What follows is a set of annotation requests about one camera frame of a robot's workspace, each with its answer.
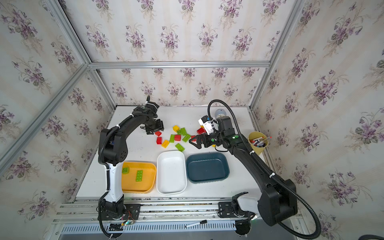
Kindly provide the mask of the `yellow lego brick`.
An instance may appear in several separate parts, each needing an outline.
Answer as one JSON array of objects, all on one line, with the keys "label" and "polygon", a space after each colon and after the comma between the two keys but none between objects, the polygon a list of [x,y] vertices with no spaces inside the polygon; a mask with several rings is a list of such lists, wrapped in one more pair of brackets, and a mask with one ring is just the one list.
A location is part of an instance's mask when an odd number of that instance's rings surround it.
[{"label": "yellow lego brick", "polygon": [[167,148],[169,144],[170,144],[170,142],[168,140],[164,140],[162,143],[162,147]]},{"label": "yellow lego brick", "polygon": [[173,126],[173,130],[174,130],[175,132],[178,132],[178,131],[180,130],[180,128],[179,128],[179,126],[175,125],[175,126]]}]

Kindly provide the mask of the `long green lego brick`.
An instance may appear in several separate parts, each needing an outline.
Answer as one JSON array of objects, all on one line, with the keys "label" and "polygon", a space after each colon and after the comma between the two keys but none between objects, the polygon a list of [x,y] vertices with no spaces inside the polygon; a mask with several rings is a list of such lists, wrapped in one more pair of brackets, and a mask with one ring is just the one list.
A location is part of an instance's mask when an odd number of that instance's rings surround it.
[{"label": "long green lego brick", "polygon": [[143,174],[144,174],[143,170],[137,170],[136,182],[141,182],[143,180]]}]

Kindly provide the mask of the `small green lego brick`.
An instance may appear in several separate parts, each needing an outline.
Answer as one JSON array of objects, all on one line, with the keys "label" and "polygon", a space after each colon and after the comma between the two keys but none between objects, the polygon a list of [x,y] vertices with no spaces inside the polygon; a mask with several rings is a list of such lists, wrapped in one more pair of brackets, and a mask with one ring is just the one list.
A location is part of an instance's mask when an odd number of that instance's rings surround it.
[{"label": "small green lego brick", "polygon": [[124,175],[128,174],[129,171],[130,171],[130,168],[129,167],[125,167],[125,168],[122,169],[122,174],[124,174]]}]

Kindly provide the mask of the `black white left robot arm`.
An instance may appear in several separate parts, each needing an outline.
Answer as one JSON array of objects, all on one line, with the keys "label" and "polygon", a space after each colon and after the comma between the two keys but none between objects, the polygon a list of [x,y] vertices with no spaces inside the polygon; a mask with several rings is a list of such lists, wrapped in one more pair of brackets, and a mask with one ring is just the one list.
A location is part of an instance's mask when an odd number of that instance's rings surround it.
[{"label": "black white left robot arm", "polygon": [[100,132],[98,163],[106,170],[107,187],[98,200],[98,221],[103,234],[109,240],[117,239],[121,234],[108,233],[103,225],[102,214],[120,220],[126,213],[122,189],[123,164],[128,156],[127,138],[138,127],[147,135],[164,130],[163,121],[158,118],[159,105],[147,96],[144,106],[136,107],[122,122]]}]

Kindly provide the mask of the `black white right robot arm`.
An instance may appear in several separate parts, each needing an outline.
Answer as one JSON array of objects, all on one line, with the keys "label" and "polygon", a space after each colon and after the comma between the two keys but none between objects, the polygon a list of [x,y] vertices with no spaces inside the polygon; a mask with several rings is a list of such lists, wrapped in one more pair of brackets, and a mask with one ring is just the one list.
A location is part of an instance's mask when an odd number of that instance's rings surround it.
[{"label": "black white right robot arm", "polygon": [[[314,209],[297,193],[293,181],[284,180],[256,154],[241,133],[237,118],[228,104],[219,99],[210,101],[207,115],[201,120],[205,133],[196,135],[189,143],[197,149],[212,145],[223,146],[244,165],[261,191],[257,208],[268,226],[280,225],[290,234],[304,240],[314,240],[321,235],[321,222]],[[301,234],[283,223],[298,213],[298,202],[303,204],[314,219],[315,230],[311,234]]]}]

